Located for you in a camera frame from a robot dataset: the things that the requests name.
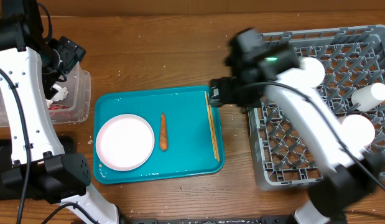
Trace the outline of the white tissue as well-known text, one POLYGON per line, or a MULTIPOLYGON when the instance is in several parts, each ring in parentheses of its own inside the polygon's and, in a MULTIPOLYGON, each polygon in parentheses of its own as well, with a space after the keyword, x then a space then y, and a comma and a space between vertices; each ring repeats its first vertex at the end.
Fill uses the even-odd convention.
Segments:
POLYGON ((54 84, 53 88, 57 90, 57 92, 50 100, 46 100, 48 108, 52 105, 52 103, 64 100, 68 94, 67 87, 61 87, 58 84, 54 84))

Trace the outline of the red foil snack wrapper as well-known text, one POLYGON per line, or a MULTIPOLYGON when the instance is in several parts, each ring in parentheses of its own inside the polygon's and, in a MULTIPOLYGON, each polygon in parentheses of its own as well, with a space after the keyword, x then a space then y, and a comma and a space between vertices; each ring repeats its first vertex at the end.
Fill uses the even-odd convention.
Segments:
POLYGON ((49 107, 50 118, 54 123, 63 123, 69 121, 71 115, 70 108, 63 105, 51 104, 49 107))

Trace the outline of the orange carrot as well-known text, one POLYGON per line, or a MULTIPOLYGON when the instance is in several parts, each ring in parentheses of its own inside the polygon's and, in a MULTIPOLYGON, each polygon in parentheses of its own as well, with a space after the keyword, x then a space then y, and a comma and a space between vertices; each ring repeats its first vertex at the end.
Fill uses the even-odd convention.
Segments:
POLYGON ((159 147, 162 151, 168 150, 167 121, 164 113, 160 117, 159 147))

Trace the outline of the white saucer bowl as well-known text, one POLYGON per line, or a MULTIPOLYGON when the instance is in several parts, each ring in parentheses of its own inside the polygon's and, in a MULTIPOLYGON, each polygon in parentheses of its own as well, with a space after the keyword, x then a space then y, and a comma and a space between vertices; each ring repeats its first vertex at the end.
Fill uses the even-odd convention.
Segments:
POLYGON ((297 75, 299 88, 316 88, 325 78, 325 68, 321 61, 312 57, 300 58, 300 72, 297 75))

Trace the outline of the large white plate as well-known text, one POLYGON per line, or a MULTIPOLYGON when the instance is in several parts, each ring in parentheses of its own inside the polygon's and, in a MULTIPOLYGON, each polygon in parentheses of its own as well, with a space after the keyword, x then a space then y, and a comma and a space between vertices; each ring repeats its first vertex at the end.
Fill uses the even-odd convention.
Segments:
POLYGON ((121 114, 105 122, 95 139, 100 161, 116 171, 136 169, 150 158, 155 146, 151 125, 134 114, 121 114))

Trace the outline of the small white plate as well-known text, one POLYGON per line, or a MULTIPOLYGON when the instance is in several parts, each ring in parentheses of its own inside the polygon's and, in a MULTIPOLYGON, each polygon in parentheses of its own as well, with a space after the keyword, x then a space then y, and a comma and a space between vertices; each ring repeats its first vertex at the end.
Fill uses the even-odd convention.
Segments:
POLYGON ((338 118, 338 121, 349 138, 360 146, 367 148, 373 142, 375 128, 368 118, 358 114, 351 114, 338 118))

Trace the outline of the small white cup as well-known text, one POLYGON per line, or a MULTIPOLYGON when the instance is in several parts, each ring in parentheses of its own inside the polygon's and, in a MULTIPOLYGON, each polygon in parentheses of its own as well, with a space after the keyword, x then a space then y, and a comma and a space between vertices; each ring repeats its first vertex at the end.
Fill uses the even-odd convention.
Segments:
POLYGON ((359 104, 357 110, 367 112, 385 101, 385 84, 373 83, 356 90, 351 96, 351 102, 359 104))

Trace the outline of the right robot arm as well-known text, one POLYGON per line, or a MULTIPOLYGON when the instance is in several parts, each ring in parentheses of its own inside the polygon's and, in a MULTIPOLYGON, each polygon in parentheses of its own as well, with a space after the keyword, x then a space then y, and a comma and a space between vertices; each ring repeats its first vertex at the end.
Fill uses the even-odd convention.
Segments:
POLYGON ((276 103, 323 176, 308 188, 308 201, 288 223, 329 223, 381 186, 385 157, 349 138, 317 91, 315 77, 325 73, 321 61, 297 56, 287 43, 267 46, 252 28, 238 32, 229 45, 225 64, 231 75, 211 80, 209 104, 253 108, 262 97, 276 103))

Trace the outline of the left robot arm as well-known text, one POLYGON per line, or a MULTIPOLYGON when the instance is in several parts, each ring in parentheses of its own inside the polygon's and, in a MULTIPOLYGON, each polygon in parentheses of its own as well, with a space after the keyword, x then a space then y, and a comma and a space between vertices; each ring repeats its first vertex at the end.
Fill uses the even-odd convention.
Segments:
POLYGON ((66 153, 52 124, 47 101, 53 87, 85 56, 72 40, 54 39, 35 0, 2 1, 0 89, 11 131, 12 167, 3 184, 21 199, 45 200, 69 209, 85 223, 125 223, 119 207, 94 187, 86 157, 66 153))

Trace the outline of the black waste bin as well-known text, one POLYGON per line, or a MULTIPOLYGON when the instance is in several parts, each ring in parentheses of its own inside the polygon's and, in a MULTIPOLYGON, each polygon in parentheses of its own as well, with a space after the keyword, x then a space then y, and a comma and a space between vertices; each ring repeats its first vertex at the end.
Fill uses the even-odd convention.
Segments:
MULTIPOLYGON (((0 200, 15 200, 21 198, 22 190, 18 190, 17 187, 10 188, 4 185, 2 181, 2 173, 12 168, 11 150, 11 140, 0 139, 0 200)), ((38 165, 37 162, 33 162, 30 171, 30 184, 32 184, 32 182, 36 180, 36 174, 42 174, 42 177, 49 178, 45 170, 44 164, 38 165)), ((36 185, 30 185, 28 187, 26 198, 31 198, 34 200, 43 200, 46 194, 47 191, 45 191, 45 189, 40 189, 36 185)))

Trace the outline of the grey dishwasher rack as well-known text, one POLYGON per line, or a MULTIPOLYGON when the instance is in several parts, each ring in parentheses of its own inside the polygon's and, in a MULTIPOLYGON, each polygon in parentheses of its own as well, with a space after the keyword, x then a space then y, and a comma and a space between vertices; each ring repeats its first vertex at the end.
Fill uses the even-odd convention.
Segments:
MULTIPOLYGON (((326 70, 317 90, 337 117, 358 114, 375 128, 368 152, 385 156, 385 101, 366 112, 351 97, 374 83, 385 84, 385 26, 262 33, 268 46, 287 43, 299 57, 320 60, 326 70)), ((268 100, 248 110, 249 143, 256 184, 262 190, 303 187, 320 180, 311 153, 283 111, 268 100)), ((385 168, 380 176, 385 179, 385 168)))

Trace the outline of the clear plastic bin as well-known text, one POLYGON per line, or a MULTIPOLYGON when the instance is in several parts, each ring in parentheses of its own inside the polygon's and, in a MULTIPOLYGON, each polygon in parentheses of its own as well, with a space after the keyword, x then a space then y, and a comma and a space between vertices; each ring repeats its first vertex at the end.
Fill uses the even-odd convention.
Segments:
MULTIPOLYGON (((63 83, 57 83, 61 87, 67 87, 67 97, 62 101, 52 104, 67 106, 70 108, 71 118, 67 123, 80 123, 88 118, 91 100, 91 78, 90 73, 83 70, 77 63, 73 70, 67 75, 68 80, 63 83)), ((0 91, 0 128, 8 127, 6 109, 2 94, 0 91)))

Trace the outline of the teal plastic tray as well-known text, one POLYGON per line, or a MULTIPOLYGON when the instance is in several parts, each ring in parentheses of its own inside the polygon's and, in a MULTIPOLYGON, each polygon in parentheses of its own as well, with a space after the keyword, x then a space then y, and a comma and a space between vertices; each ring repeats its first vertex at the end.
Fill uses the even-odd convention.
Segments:
POLYGON ((218 108, 212 108, 211 115, 207 111, 208 92, 208 86, 185 86, 108 93, 98 98, 95 134, 111 118, 134 114, 144 118, 158 138, 164 113, 168 150, 162 151, 156 139, 150 158, 142 166, 123 172, 106 167, 95 155, 95 179, 102 184, 122 184, 218 172, 225 163, 225 149, 218 108))

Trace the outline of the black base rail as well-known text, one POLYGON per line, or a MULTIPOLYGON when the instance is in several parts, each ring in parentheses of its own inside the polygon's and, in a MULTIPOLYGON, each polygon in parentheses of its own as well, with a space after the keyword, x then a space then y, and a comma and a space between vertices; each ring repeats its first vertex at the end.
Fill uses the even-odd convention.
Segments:
POLYGON ((128 218, 125 224, 298 224, 298 222, 292 215, 264 215, 259 218, 204 218, 176 220, 128 218))

